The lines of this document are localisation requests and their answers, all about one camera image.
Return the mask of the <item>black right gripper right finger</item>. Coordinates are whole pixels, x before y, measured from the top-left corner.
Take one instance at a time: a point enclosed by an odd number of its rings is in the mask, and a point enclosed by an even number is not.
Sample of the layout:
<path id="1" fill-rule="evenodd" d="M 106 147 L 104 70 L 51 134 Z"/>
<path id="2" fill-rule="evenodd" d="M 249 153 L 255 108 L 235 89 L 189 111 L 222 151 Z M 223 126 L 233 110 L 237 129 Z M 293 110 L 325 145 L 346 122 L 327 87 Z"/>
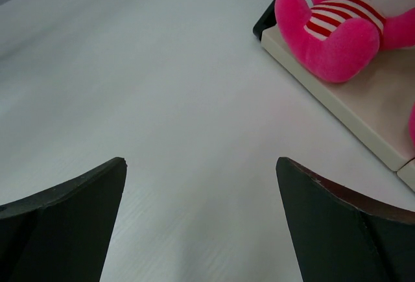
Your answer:
<path id="1" fill-rule="evenodd" d="M 414 212 L 287 157 L 278 159 L 276 176 L 304 281 L 414 280 Z"/>

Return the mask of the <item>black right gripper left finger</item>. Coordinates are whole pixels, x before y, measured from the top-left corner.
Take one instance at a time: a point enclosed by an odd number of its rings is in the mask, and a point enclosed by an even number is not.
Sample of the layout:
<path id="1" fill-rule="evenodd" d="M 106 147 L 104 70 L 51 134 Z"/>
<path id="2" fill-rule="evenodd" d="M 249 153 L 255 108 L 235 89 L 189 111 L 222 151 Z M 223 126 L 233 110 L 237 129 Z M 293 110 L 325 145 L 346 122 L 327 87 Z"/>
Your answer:
<path id="1" fill-rule="evenodd" d="M 125 188 L 125 159 L 1 205 L 2 281 L 99 281 Z"/>

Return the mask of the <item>hot pink plush with glasses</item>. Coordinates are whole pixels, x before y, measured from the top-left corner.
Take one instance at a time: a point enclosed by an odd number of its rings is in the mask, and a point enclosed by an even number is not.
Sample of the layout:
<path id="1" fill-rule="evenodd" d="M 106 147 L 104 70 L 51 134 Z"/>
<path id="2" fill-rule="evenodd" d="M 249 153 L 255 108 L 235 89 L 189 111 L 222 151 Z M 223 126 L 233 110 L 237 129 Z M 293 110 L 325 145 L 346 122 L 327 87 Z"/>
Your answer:
<path id="1" fill-rule="evenodd" d="M 308 71 L 346 82 L 380 51 L 414 47 L 414 0 L 275 0 L 279 31 Z"/>

